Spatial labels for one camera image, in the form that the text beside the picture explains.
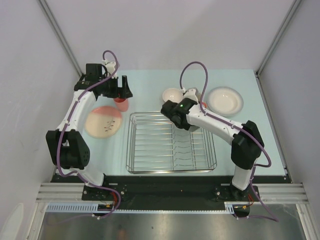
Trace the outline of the orange white bowl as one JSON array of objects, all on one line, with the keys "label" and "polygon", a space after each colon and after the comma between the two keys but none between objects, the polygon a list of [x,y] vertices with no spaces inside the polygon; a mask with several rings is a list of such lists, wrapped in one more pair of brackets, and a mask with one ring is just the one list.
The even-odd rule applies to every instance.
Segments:
[{"label": "orange white bowl", "polygon": [[171,101],[173,103],[180,103],[185,93],[184,89],[168,88],[162,93],[163,102]]}]

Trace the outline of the white grey-rimmed deep plate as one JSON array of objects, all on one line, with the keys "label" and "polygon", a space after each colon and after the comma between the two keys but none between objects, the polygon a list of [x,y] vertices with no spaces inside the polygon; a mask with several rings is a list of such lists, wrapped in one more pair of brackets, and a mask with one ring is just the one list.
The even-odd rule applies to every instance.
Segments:
[{"label": "white grey-rimmed deep plate", "polygon": [[235,116],[244,107],[244,100],[241,94],[227,86],[212,89],[207,96],[206,103],[212,112],[224,117]]}]

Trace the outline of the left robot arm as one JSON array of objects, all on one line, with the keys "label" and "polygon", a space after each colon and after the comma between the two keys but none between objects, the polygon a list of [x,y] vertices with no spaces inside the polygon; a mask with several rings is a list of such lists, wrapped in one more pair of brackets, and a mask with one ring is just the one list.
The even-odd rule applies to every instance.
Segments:
[{"label": "left robot arm", "polygon": [[110,196],[111,188],[104,184],[104,173],[93,164],[93,153],[83,133],[95,139],[115,135],[123,123],[120,107],[94,107],[99,97],[127,101],[133,97],[127,76],[118,85],[115,61],[86,64],[86,72],[74,86],[73,99],[62,122],[49,130],[45,139],[52,163],[64,176],[80,175],[94,184],[93,194],[100,200]]}]

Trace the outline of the metal wire dish rack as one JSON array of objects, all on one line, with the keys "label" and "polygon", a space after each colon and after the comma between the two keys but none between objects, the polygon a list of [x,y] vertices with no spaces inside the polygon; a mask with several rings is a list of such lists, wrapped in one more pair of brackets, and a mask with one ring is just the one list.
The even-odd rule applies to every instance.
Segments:
[{"label": "metal wire dish rack", "polygon": [[207,173],[216,167],[211,132],[179,129],[159,111],[130,114],[126,158],[129,173]]}]

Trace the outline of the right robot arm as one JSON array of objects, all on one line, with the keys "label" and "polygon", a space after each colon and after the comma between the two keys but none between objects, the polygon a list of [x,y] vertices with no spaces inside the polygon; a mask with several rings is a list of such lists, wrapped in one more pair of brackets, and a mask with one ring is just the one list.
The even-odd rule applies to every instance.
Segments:
[{"label": "right robot arm", "polygon": [[168,88],[162,94],[164,103],[160,112],[179,129],[193,132],[202,128],[231,146],[235,170],[230,194],[235,200],[242,201],[249,194],[248,186],[254,166],[264,148],[261,134],[257,125],[250,120],[240,123],[206,111],[198,95],[195,88]]}]

